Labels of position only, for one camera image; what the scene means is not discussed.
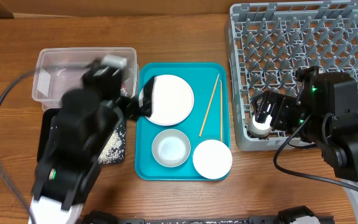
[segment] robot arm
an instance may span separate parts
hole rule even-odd
[[[121,96],[125,66],[125,58],[111,55],[95,60],[82,76],[83,88],[66,92],[60,109],[45,112],[30,206],[38,224],[75,223],[101,172],[98,157],[116,125],[151,115],[154,79],[144,86],[139,106],[137,98]]]
[[[335,176],[358,186],[358,91],[357,82],[344,72],[319,74],[318,67],[298,70],[303,82],[297,98],[266,91],[252,100],[256,123],[250,126],[269,134],[266,126],[293,133],[305,118],[311,119],[300,133],[304,142],[314,142]],[[346,189],[358,222],[358,192]]]

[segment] blue tray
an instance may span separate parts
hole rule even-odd
[[[145,180],[207,180],[199,175],[194,168],[193,152],[199,143],[207,139],[220,139],[221,89],[219,82],[205,122],[203,135],[198,137],[218,74],[219,80],[223,84],[223,143],[230,147],[226,72],[222,66],[217,63],[150,63],[140,71],[139,92],[152,76],[176,75],[189,83],[195,96],[193,110],[179,124],[159,126],[151,123],[145,117],[138,120],[136,125],[135,170],[141,178]],[[174,168],[161,166],[152,155],[154,138],[161,131],[170,128],[185,133],[191,144],[191,154],[187,161]]]

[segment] clear plastic container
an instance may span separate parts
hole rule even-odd
[[[43,49],[38,57],[34,74],[32,98],[42,103],[45,111],[60,107],[60,98],[71,89],[81,86],[81,76],[87,69],[70,69],[70,66],[85,66],[96,58],[116,55],[127,59],[123,84],[128,96],[137,93],[139,66],[136,51],[130,47],[82,47]],[[50,68],[52,65],[67,65],[68,68]]]

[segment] gray dish rack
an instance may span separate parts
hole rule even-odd
[[[276,130],[267,139],[255,138],[247,122],[251,100],[263,91],[300,92],[295,69],[317,65],[322,72],[348,72],[358,82],[358,1],[235,4],[225,37],[236,144],[243,151],[277,150],[287,138]]]

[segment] cable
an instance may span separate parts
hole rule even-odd
[[[80,70],[80,69],[84,69],[85,67],[84,66],[79,66],[79,65],[72,66],[72,67],[71,66],[59,65],[59,66],[51,66],[51,67],[48,67],[48,68],[71,68],[71,69],[79,69]],[[21,75],[18,79],[14,80],[11,84],[9,84],[9,86],[4,90],[4,92],[0,96],[0,107],[2,105],[2,102],[5,99],[6,95],[13,89],[13,87],[15,87],[24,78],[27,78],[27,77],[33,75],[35,71],[39,71],[39,70],[40,70],[40,68],[37,68],[37,69],[35,69],[33,71],[26,72],[25,74]],[[1,164],[1,160],[0,160],[0,177],[4,181],[5,185],[9,188],[9,190],[11,190],[12,193],[16,196],[16,198],[19,199],[20,203],[23,205],[24,209],[29,214],[31,222],[33,224],[36,224],[34,214],[30,210],[29,206],[26,204],[22,194],[19,192],[17,187],[12,182],[10,176],[3,169],[2,164]]]
[[[291,143],[288,143],[289,146],[292,146],[292,147],[295,147],[295,148],[298,148],[298,149],[312,149],[314,147],[317,147],[317,144],[309,144],[309,145],[305,145],[305,146],[295,146]]]
[[[334,116],[333,113],[330,113],[330,112],[326,113],[324,115],[324,119],[323,119],[323,126],[321,127],[321,134],[322,134],[322,137],[323,137],[323,141],[327,145],[328,145],[328,140],[327,140],[327,136],[326,136],[326,123],[327,123],[328,118],[330,118],[332,116]]]
[[[315,176],[315,175],[304,174],[304,173],[301,173],[301,172],[295,172],[295,171],[292,171],[292,170],[282,168],[281,166],[279,166],[277,164],[278,155],[281,153],[281,151],[284,149],[284,147],[291,141],[291,139],[293,139],[306,126],[306,124],[308,123],[310,118],[311,118],[311,115],[309,115],[305,119],[305,121],[301,124],[301,126],[299,126],[299,128],[290,137],[288,137],[285,140],[285,142],[277,149],[277,151],[276,151],[276,153],[274,154],[274,157],[273,157],[274,166],[279,171],[284,172],[286,174],[294,175],[294,176],[297,176],[297,177],[303,177],[303,178],[307,178],[307,179],[311,179],[311,180],[318,180],[318,181],[322,181],[322,182],[327,182],[327,183],[330,183],[330,184],[335,184],[335,185],[345,187],[345,188],[348,188],[348,189],[351,189],[351,190],[354,190],[354,191],[358,192],[358,187],[356,187],[354,185],[344,183],[344,182],[341,182],[341,181],[338,181],[338,180],[332,180],[332,179],[326,178],[326,177],[319,177],[319,176]]]

